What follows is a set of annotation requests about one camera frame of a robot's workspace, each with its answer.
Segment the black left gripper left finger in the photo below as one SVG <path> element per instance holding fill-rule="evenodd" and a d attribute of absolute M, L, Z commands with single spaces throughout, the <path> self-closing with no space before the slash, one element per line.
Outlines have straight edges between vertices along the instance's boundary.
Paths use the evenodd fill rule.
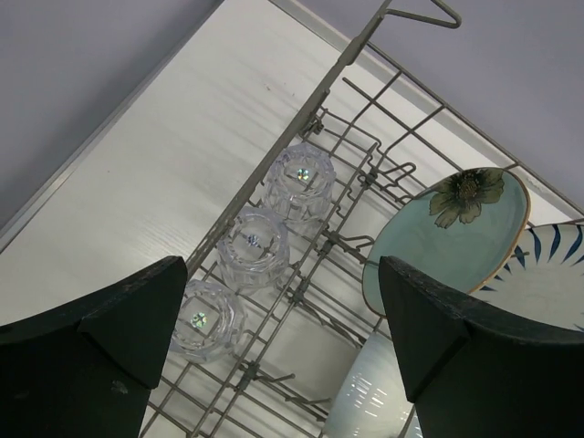
<path fill-rule="evenodd" d="M 4 437 L 136 437 L 187 283 L 166 256 L 121 281 L 1 327 Z"/>

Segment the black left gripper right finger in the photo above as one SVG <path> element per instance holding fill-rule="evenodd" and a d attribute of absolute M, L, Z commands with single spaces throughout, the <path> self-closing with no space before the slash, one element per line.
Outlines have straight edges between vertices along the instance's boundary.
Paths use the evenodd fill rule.
<path fill-rule="evenodd" d="M 425 437 L 580 437 L 583 335 L 496 308 L 395 256 L 378 279 Z"/>

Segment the grey wire dish rack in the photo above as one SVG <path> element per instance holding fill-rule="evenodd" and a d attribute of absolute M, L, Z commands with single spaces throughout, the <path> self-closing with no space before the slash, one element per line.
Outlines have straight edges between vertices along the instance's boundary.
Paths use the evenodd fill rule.
<path fill-rule="evenodd" d="M 330 409 L 368 340 L 388 342 L 371 307 L 376 235 L 417 194 L 470 167 L 504 168 L 527 188 L 528 225 L 582 224 L 583 206 L 440 98 L 372 41 L 389 2 L 348 44 L 290 140 L 326 153 L 337 176 L 324 217 L 288 234 L 290 260 L 273 287 L 244 293 L 236 348 L 216 362 L 173 353 L 150 400 L 144 437 L 333 437 Z"/>

